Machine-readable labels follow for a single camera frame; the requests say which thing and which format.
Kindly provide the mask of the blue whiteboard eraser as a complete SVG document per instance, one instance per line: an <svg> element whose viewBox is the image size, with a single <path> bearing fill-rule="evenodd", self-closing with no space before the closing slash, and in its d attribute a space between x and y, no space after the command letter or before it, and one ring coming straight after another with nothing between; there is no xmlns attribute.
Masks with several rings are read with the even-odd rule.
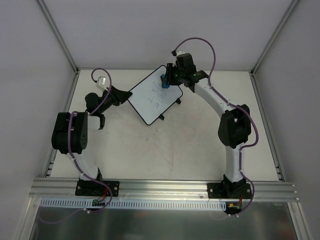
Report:
<svg viewBox="0 0 320 240"><path fill-rule="evenodd" d="M166 75L165 74L162 74L160 76L160 79L161 79L161 86L163 89L168 89L170 87L170 85L168 84L168 80L166 78Z"/></svg>

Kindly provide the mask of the white whiteboard with black frame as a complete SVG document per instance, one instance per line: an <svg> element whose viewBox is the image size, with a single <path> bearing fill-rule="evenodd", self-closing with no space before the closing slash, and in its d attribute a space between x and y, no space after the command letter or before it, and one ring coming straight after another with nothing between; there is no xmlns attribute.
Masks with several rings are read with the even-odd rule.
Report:
<svg viewBox="0 0 320 240"><path fill-rule="evenodd" d="M166 67L161 65L130 90L128 102L148 126L157 119L163 120L163 113L183 96L179 86L162 87L161 76L165 73Z"/></svg>

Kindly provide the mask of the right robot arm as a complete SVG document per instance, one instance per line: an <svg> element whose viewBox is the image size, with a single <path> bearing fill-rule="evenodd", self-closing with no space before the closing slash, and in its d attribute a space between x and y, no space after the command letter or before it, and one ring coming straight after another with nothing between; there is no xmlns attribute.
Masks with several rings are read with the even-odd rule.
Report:
<svg viewBox="0 0 320 240"><path fill-rule="evenodd" d="M167 89L171 86L184 85L193 93L204 99L220 118L218 138L225 146L226 169L221 183L213 190L217 195L235 198L246 185L240 171L240 150L248 141L252 132L248 117L250 109L247 105L231 106L229 100L222 96L212 83L209 75L203 70L197 70L193 57L183 51L172 51L175 62L166 65L166 72L161 79L161 86Z"/></svg>

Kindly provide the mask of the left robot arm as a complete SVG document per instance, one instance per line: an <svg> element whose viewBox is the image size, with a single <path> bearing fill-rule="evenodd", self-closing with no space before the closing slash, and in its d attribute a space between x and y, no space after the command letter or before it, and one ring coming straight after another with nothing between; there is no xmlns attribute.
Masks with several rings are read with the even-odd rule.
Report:
<svg viewBox="0 0 320 240"><path fill-rule="evenodd" d="M119 90L114 86L102 91L102 95L88 93L84 100L85 111L60 112L55 121L51 145L53 149L71 160L79 174L79 181L87 183L93 195L104 191L105 184L100 169L85 155L88 146L88 130L103 130L106 117L104 112L111 106L120 106L133 95L130 91Z"/></svg>

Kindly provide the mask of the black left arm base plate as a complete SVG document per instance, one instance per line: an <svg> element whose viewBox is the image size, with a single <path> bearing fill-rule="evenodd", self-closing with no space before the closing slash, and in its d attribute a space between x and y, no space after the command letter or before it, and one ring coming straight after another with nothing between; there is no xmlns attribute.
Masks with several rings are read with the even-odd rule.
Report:
<svg viewBox="0 0 320 240"><path fill-rule="evenodd" d="M104 180L103 183L109 186L110 190L107 191L106 196L110 197L112 192L113 197L118 197L119 189L120 189L120 182L114 180ZM79 179L77 181L75 195L76 196L85 196L85 197L101 197L107 188L102 186L99 183L87 180Z"/></svg>

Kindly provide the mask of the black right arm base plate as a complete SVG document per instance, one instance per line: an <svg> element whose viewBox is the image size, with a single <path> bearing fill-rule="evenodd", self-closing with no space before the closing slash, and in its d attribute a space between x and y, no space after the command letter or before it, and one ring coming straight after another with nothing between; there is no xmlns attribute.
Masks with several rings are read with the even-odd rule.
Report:
<svg viewBox="0 0 320 240"><path fill-rule="evenodd" d="M222 182L210 182L206 185L209 199L250 199L252 195L251 185L246 183L237 189L227 189Z"/></svg>

